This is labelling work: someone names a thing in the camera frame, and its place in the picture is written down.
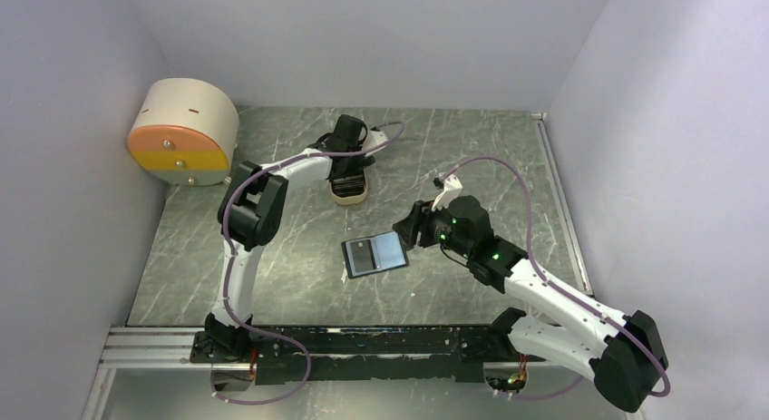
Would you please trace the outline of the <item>beige wooden card tray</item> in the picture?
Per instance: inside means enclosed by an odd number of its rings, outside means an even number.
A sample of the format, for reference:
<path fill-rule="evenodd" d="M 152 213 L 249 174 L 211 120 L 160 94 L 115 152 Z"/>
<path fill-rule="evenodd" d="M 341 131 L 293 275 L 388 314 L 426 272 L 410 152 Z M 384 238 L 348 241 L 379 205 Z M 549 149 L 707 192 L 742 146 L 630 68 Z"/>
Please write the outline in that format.
<path fill-rule="evenodd" d="M 330 180 L 329 189 L 334 203 L 340 206 L 359 204 L 368 195 L 366 172 Z"/>

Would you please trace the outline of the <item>black leather card holder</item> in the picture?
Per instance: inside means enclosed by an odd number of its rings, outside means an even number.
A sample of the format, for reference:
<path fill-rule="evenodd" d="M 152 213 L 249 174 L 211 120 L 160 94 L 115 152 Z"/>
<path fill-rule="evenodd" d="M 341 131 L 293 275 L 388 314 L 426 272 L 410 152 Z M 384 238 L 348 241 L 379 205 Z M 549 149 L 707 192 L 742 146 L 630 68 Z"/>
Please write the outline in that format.
<path fill-rule="evenodd" d="M 363 273 L 355 273 L 350 257 L 350 244 L 362 239 L 371 240 L 376 268 Z M 398 235 L 392 230 L 374 236 L 343 241 L 341 243 L 341 250 L 345 261 L 346 275 L 350 279 L 375 275 L 409 266 L 406 249 Z"/>

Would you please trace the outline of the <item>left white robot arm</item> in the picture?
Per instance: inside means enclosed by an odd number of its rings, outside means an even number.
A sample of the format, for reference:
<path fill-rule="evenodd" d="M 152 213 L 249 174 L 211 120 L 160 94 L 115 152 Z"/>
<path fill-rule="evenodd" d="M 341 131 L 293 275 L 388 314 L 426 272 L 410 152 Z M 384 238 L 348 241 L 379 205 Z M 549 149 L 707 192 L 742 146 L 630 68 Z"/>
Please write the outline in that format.
<path fill-rule="evenodd" d="M 246 328 L 258 263 L 279 230 L 287 197 L 310 184 L 327 183 L 333 201 L 354 205 L 368 195 L 366 170 L 389 144 L 381 128 L 342 114 L 331 132 L 298 154 L 257 164 L 243 161 L 219 206 L 225 255 L 215 304 L 204 321 L 206 356 L 237 362 L 252 351 Z"/>

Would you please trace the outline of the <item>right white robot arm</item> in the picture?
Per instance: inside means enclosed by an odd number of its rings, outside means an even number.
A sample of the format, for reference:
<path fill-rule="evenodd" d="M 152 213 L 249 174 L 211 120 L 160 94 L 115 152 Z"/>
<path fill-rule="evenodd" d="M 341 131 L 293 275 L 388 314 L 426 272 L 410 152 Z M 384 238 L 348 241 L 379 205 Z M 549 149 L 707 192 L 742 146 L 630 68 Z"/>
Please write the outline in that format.
<path fill-rule="evenodd" d="M 547 324 L 517 308 L 498 316 L 489 337 L 497 358 L 520 353 L 563 366 L 629 413 L 649 396 L 669 394 L 669 363 L 656 321 L 641 310 L 628 314 L 603 305 L 546 273 L 530 253 L 494 232 L 473 196 L 446 206 L 419 200 L 393 230 L 407 249 L 438 246 L 463 257 L 477 281 L 552 319 Z"/>

